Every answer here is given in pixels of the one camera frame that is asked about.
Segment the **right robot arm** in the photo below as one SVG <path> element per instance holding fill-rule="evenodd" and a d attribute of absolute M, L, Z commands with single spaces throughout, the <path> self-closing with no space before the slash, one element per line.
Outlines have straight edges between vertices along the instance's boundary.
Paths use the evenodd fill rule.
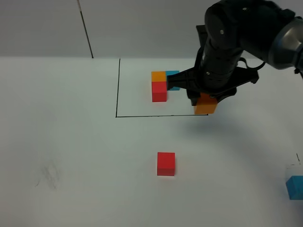
<path fill-rule="evenodd" d="M 258 67 L 238 67 L 244 51 L 275 69 L 303 72 L 303 19 L 268 0 L 222 0 L 197 26 L 200 48 L 194 67 L 169 76 L 167 88 L 183 88 L 192 105 L 202 94 L 217 102 L 237 87 L 256 83 Z"/>

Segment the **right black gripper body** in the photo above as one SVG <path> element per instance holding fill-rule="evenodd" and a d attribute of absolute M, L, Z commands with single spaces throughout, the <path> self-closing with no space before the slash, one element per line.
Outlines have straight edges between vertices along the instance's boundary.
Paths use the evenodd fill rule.
<path fill-rule="evenodd" d="M 237 92 L 237 87 L 246 83 L 255 84 L 259 79 L 258 72 L 236 67 L 230 76 L 218 75 L 195 68 L 182 71 L 167 78 L 167 89 L 179 87 L 192 92 L 208 94 L 211 97 L 229 97 Z"/>

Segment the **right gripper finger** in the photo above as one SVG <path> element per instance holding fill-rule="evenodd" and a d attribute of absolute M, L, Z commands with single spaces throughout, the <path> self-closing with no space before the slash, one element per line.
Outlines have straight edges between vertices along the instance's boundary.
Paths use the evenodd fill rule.
<path fill-rule="evenodd" d="M 235 93 L 224 93 L 224 94 L 220 94 L 220 95 L 210 95 L 211 98 L 216 99 L 217 103 L 220 103 L 222 100 L 234 96 Z"/>
<path fill-rule="evenodd" d="M 187 97 L 191 100 L 191 105 L 196 106 L 201 94 L 196 91 L 187 91 Z"/>

